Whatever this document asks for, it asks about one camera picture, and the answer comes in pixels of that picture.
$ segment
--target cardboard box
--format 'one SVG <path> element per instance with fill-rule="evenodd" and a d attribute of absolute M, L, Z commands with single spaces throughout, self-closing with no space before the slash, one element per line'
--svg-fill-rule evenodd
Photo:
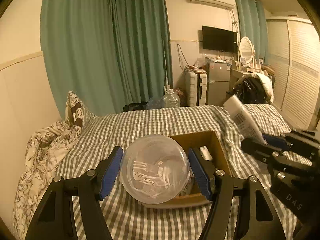
<path fill-rule="evenodd" d="M 226 174 L 230 175 L 230 168 L 226 160 L 224 151 L 214 131 L 204 131 L 197 133 L 188 133 L 181 135 L 170 136 L 177 143 L 181 145 L 184 152 L 188 155 L 190 147 L 206 146 L 212 156 L 212 162 L 217 169 L 224 170 Z M 145 204 L 148 208 L 182 208 L 201 206 L 209 203 L 209 201 L 201 195 L 199 187 L 195 182 L 191 189 L 191 194 L 186 196 L 177 196 L 173 199 L 161 204 Z"/>

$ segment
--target plastic bottle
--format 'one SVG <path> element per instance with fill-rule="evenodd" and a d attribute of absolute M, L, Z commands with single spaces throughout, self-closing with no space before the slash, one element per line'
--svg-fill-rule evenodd
<path fill-rule="evenodd" d="M 258 125 L 236 95 L 229 98 L 223 106 L 229 112 L 231 119 L 236 123 L 240 133 L 244 137 L 249 137 L 267 144 Z"/>
<path fill-rule="evenodd" d="M 180 107 L 180 98 L 176 92 L 170 88 L 163 97 L 164 108 Z"/>

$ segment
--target television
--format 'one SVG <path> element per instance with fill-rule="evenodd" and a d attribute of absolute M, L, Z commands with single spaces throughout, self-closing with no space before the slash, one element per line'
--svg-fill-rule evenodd
<path fill-rule="evenodd" d="M 202 26 L 202 40 L 204 49 L 238 53 L 236 32 Z"/>

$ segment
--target bed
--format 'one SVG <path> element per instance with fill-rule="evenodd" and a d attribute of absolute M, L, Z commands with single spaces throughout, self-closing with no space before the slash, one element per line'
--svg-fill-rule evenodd
<path fill-rule="evenodd" d="M 246 105 L 246 108 L 262 132 L 279 135 L 290 131 L 289 126 L 273 106 L 258 104 Z M 37 153 L 33 154 L 33 159 L 27 160 L 28 175 L 24 174 L 20 179 L 13 216 L 14 229 L 20 239 L 24 238 L 46 185 L 55 174 L 65 179 L 78 177 L 88 169 L 95 168 L 100 160 L 107 158 L 114 146 L 118 145 L 126 150 L 134 140 L 144 135 L 171 136 L 205 130 L 214 130 L 217 133 L 233 176 L 246 179 L 250 175 L 255 175 L 259 178 L 277 210 L 287 239 L 292 239 L 297 218 L 268 190 L 270 175 L 263 174 L 257 162 L 241 151 L 240 142 L 243 137 L 224 108 L 205 105 L 132 111 L 100 117 L 92 114 L 83 102 L 70 92 L 66 109 L 66 121 L 57 122 L 53 126 L 60 127 L 60 130 L 55 130 L 51 126 L 43 129 L 42 134 L 39 131 L 35 133 L 38 134 L 37 137 L 33 135 Z M 42 147 L 37 138 L 40 138 L 40 142 L 44 138 L 49 144 L 49 150 L 48 145 Z M 28 143 L 28 147 L 32 149 L 33 145 Z M 297 155 L 288 155 L 288 158 L 306 162 Z M 39 168 L 41 160 L 44 167 Z M 33 185 L 30 186 L 28 183 L 32 184 L 35 179 L 41 186 L 33 189 L 33 193 L 30 194 L 28 188 L 32 188 Z M 238 199 L 234 198 L 227 239 L 233 238 L 237 204 Z M 114 239 L 139 240 L 198 239 L 210 209 L 210 204 L 182 209 L 146 208 L 126 193 L 119 177 L 111 194 L 100 202 L 100 205 Z M 85 233 L 77 197 L 73 198 L 73 206 L 78 238 L 83 240 Z"/>

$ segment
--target black bag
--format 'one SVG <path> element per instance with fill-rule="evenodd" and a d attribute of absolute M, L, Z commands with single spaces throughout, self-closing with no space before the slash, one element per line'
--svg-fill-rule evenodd
<path fill-rule="evenodd" d="M 229 94 L 236 95 L 243 104 L 270 104 L 259 78 L 245 78 Z"/>

